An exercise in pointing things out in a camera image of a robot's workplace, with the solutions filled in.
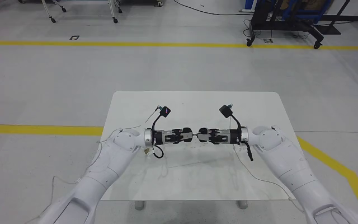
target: tabletop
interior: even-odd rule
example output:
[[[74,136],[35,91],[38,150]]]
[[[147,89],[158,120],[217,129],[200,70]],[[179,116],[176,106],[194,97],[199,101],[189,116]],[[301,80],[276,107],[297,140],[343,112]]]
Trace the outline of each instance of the tabletop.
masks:
[[[117,128],[141,125],[136,128],[139,132],[151,128],[159,112],[145,121],[158,105],[169,107],[171,113],[159,119],[156,130],[190,127],[197,133],[202,127],[236,128],[233,120],[220,113],[219,108],[224,104],[233,104],[233,115],[242,126],[253,129],[277,125],[300,148],[280,96],[275,92],[118,91],[113,95],[101,140]],[[191,143],[166,144],[162,148],[161,159],[139,151],[102,200],[288,199],[278,186],[251,176],[237,158],[233,145],[201,143],[194,137]],[[235,150],[255,177],[281,185],[294,198],[254,150],[252,162],[244,148],[235,146]]]

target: gray floor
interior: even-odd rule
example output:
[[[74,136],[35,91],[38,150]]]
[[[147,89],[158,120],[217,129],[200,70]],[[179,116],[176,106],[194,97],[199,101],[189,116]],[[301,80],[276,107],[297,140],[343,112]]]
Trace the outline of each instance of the gray floor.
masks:
[[[242,2],[182,0],[219,13],[236,13]],[[105,2],[50,4],[52,24],[41,4],[0,3],[0,40],[152,41],[245,43],[244,18],[212,16],[178,6],[123,6],[117,25]],[[341,36],[326,45],[356,45],[357,24],[339,25]],[[257,43],[270,32],[262,32]],[[312,45],[274,32],[275,44]],[[0,45],[0,124],[103,126],[118,90],[275,91],[297,135],[358,172],[358,53],[251,48],[150,48]],[[99,137],[0,136],[1,223],[24,223],[50,200],[51,177],[75,181],[96,150]],[[358,201],[343,176],[306,154],[312,169],[344,205]],[[56,183],[55,198],[71,186]],[[288,201],[101,202],[96,223],[304,223]]]

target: wheel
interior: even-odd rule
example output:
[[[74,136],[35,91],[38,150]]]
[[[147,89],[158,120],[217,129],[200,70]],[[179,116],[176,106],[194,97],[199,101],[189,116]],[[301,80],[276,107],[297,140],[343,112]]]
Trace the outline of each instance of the wheel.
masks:
[[[314,48],[314,49],[318,49],[321,45],[322,45],[322,44],[321,44],[320,42],[316,41],[316,42],[314,43],[314,45],[313,45],[313,48]]]

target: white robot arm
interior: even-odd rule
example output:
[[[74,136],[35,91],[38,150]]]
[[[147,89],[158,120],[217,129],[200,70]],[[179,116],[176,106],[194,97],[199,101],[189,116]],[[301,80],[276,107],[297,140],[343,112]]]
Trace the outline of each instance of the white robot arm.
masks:
[[[303,207],[308,224],[357,224],[353,211],[344,208],[313,174],[303,152],[278,127],[257,127],[243,136],[272,173],[293,193]]]
[[[93,224],[97,204],[106,190],[124,173],[141,148],[158,145],[190,142],[190,128],[154,130],[156,121],[166,117],[170,109],[165,107],[152,125],[139,133],[133,129],[118,129],[101,144],[97,156],[74,189],[53,203],[40,218],[39,224]]]

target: yellow floor line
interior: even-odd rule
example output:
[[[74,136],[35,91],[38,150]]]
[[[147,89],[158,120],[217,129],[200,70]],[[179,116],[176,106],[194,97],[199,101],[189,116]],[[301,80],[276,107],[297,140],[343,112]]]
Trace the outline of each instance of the yellow floor line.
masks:
[[[310,143],[306,142],[302,138],[297,136],[297,139],[303,150],[305,150],[306,152],[311,154],[311,156],[317,158],[319,161],[323,162],[324,164],[344,176],[347,179],[348,183],[351,185],[351,188],[356,195],[356,198],[358,199],[358,176],[354,171],[348,169],[345,165],[340,164],[338,161],[325,154],[318,148],[312,146]]]
[[[248,48],[246,44],[223,43],[156,43],[156,42],[81,42],[81,41],[0,41],[0,45],[32,46],[156,46],[182,48]],[[253,44],[261,49],[311,49],[311,45]],[[321,46],[319,50],[358,50],[358,46]]]
[[[50,134],[61,136],[101,136],[103,127],[0,125],[0,134]]]
[[[40,126],[40,125],[0,125],[0,134],[43,134],[64,136],[101,136],[103,127],[82,126]],[[358,199],[358,176],[352,170],[339,163],[318,148],[312,146],[299,136],[301,148],[317,158],[339,174],[344,176]]]

